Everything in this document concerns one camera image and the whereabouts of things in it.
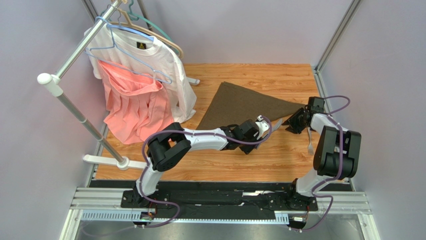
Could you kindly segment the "silver fork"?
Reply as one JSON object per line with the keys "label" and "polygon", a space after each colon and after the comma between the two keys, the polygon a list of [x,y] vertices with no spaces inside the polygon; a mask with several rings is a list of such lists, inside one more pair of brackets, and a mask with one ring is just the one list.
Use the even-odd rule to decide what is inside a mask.
{"label": "silver fork", "polygon": [[307,127],[306,129],[307,129],[308,140],[309,140],[309,143],[308,143],[308,146],[307,146],[307,151],[308,151],[309,155],[313,156],[315,154],[315,152],[314,152],[314,146],[313,146],[313,142],[312,142],[312,131],[311,131],[310,127]]}

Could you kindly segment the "olive brown cloth napkin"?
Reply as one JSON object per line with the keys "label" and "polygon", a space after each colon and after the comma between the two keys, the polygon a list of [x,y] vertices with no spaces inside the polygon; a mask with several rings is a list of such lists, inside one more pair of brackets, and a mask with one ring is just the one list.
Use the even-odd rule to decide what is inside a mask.
{"label": "olive brown cloth napkin", "polygon": [[249,119],[256,120],[258,116],[267,117],[273,122],[290,116],[303,107],[302,103],[222,82],[196,129],[212,130],[232,124],[240,125]]}

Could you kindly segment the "silver table knife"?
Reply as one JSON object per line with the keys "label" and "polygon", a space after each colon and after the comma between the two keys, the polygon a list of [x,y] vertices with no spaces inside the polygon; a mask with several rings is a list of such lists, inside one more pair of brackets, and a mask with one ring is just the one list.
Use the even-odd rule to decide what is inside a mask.
{"label": "silver table knife", "polygon": [[278,130],[281,125],[283,124],[283,119],[280,118],[273,126],[272,126],[272,132],[275,132],[276,130]]}

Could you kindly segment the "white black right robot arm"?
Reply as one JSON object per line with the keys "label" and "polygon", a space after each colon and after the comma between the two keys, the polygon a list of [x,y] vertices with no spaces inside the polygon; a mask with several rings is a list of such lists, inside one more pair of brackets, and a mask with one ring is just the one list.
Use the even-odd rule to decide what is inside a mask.
{"label": "white black right robot arm", "polygon": [[332,181],[354,177],[358,169],[362,135],[335,121],[326,112],[325,103],[325,98],[312,96],[284,122],[286,130],[293,134],[303,130],[320,134],[312,169],[296,178],[287,190],[285,204],[293,210],[307,209],[319,190]]}

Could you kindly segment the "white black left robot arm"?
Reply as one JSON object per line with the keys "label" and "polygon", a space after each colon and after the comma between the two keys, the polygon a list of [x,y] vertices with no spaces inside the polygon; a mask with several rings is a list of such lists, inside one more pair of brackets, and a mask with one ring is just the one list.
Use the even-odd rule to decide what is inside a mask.
{"label": "white black left robot arm", "polygon": [[150,204],[174,206],[166,199],[154,199],[157,185],[166,171],[174,168],[189,152],[240,149],[248,155],[265,142],[272,133],[271,121],[259,116],[238,124],[222,126],[213,130],[190,130],[173,122],[164,130],[150,135],[142,146],[145,160],[141,176],[132,190],[124,191],[122,208],[146,208]]}

